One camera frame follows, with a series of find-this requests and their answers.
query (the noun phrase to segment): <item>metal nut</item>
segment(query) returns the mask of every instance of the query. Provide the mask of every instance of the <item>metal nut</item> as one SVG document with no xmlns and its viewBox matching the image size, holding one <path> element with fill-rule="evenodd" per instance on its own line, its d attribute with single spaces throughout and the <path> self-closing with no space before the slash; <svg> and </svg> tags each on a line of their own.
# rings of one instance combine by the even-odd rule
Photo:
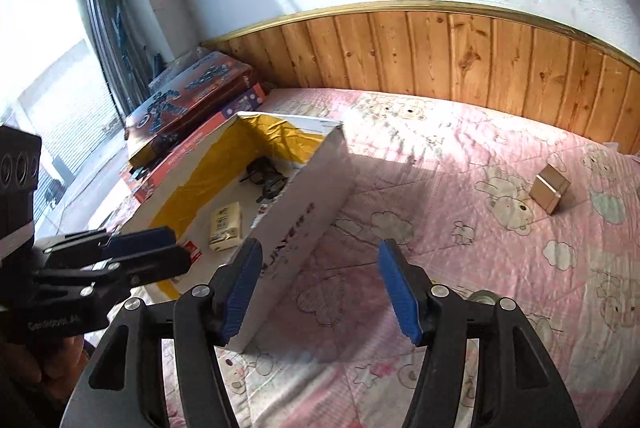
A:
<svg viewBox="0 0 640 428">
<path fill-rule="evenodd" d="M 438 298 L 444 298 L 449 295 L 449 289 L 444 287 L 443 285 L 434 285 L 431 288 L 431 294 L 437 296 Z"/>
<path fill-rule="evenodd" d="M 191 289 L 191 294 L 198 298 L 202 298 L 203 296 L 206 296 L 207 294 L 209 294 L 209 292 L 210 292 L 210 289 L 209 289 L 209 286 L 207 285 L 197 285 L 196 287 Z"/>
<path fill-rule="evenodd" d="M 140 307 L 140 298 L 129 298 L 124 302 L 124 308 L 127 311 L 135 311 L 138 307 Z"/>
<path fill-rule="evenodd" d="M 513 311 L 516 308 L 516 302 L 514 302 L 511 298 L 503 298 L 500 300 L 500 307 L 502 307 L 505 311 Z"/>
</svg>

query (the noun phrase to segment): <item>eyeglasses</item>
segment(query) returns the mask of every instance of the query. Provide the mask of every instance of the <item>eyeglasses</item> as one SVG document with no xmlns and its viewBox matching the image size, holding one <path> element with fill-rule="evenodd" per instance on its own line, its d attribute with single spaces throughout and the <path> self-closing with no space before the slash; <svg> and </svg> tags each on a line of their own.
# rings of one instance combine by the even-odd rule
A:
<svg viewBox="0 0 640 428">
<path fill-rule="evenodd" d="M 251 161 L 246 167 L 246 173 L 246 177 L 240 179 L 240 182 L 249 179 L 255 185 L 262 186 L 262 195 L 256 199 L 256 202 L 276 198 L 289 181 L 289 178 L 278 172 L 278 169 L 265 156 Z"/>
</svg>

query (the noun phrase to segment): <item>pink bedspread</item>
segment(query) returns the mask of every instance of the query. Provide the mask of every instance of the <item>pink bedspread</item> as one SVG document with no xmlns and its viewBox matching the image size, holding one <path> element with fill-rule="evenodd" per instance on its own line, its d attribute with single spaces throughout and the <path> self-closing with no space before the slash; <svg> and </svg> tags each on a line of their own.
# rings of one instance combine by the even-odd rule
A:
<svg viewBox="0 0 640 428">
<path fill-rule="evenodd" d="M 465 298 L 513 297 L 583 427 L 597 426 L 640 364 L 639 164 L 449 101 L 286 89 L 260 109 L 343 120 L 356 189 L 246 353 L 219 352 L 240 426 L 401 426 L 424 350 L 399 330 L 376 265 L 382 238 Z M 528 198 L 546 163 L 571 181 L 552 216 Z M 477 353 L 469 341 L 456 426 L 471 420 Z"/>
</svg>

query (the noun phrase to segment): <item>wooden paneling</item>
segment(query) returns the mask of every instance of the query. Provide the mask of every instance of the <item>wooden paneling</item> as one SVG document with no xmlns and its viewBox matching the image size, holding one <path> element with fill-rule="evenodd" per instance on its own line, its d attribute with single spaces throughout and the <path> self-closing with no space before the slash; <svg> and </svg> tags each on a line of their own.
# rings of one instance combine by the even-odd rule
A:
<svg viewBox="0 0 640 428">
<path fill-rule="evenodd" d="M 529 84 L 533 29 L 492 21 L 492 72 L 487 107 L 521 116 Z"/>
<path fill-rule="evenodd" d="M 306 22 L 311 44 L 320 68 L 322 85 L 331 88 L 350 88 L 342 58 L 342 48 L 333 16 L 313 18 Z"/>
<path fill-rule="evenodd" d="M 584 135 L 598 91 L 601 68 L 600 51 L 583 43 L 571 43 L 569 74 L 557 127 Z"/>
<path fill-rule="evenodd" d="M 450 14 L 451 99 L 486 106 L 491 71 L 491 19 Z"/>
<path fill-rule="evenodd" d="M 593 112 L 584 137 L 600 143 L 611 139 L 625 99 L 628 78 L 629 67 L 610 56 L 605 56 Z"/>
<path fill-rule="evenodd" d="M 228 41 L 224 41 L 224 42 L 219 42 L 217 44 L 216 49 L 218 49 L 220 52 L 225 53 L 226 55 L 233 55 L 233 51 L 231 50 L 231 44 Z"/>
<path fill-rule="evenodd" d="M 525 118 L 555 124 L 568 67 L 570 40 L 565 36 L 533 30 L 533 50 L 529 86 L 522 115 Z"/>
<path fill-rule="evenodd" d="M 293 22 L 282 26 L 294 72 L 300 87 L 322 87 L 322 75 L 316 63 L 316 54 L 304 22 Z"/>
<path fill-rule="evenodd" d="M 218 48 L 282 87 L 416 94 L 640 150 L 640 74 L 594 46 L 487 16 L 373 11 L 280 24 Z"/>
<path fill-rule="evenodd" d="M 633 150 L 636 137 L 640 134 L 640 74 L 629 72 L 622 112 L 616 123 L 611 140 L 618 143 L 622 152 L 636 153 Z"/>
<path fill-rule="evenodd" d="M 351 88 L 380 90 L 369 16 L 366 13 L 336 16 L 335 27 Z"/>
<path fill-rule="evenodd" d="M 448 100 L 451 97 L 449 24 L 447 14 L 407 13 L 416 96 Z"/>
<path fill-rule="evenodd" d="M 395 94 L 414 93 L 414 69 L 405 11 L 379 11 L 370 15 L 380 88 Z"/>
<path fill-rule="evenodd" d="M 270 27 L 259 32 L 262 45 L 267 51 L 274 78 L 283 87 L 296 87 L 296 73 L 293 70 L 289 49 L 280 27 Z"/>
</svg>

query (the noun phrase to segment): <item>yellow packaging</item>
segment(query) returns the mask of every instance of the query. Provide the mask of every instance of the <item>yellow packaging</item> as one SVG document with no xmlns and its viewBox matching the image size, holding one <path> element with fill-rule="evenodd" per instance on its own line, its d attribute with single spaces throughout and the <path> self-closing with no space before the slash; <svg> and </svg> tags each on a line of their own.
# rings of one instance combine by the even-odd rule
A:
<svg viewBox="0 0 640 428">
<path fill-rule="evenodd" d="M 211 214 L 209 246 L 214 251 L 234 248 L 242 242 L 240 203 L 232 202 Z"/>
</svg>

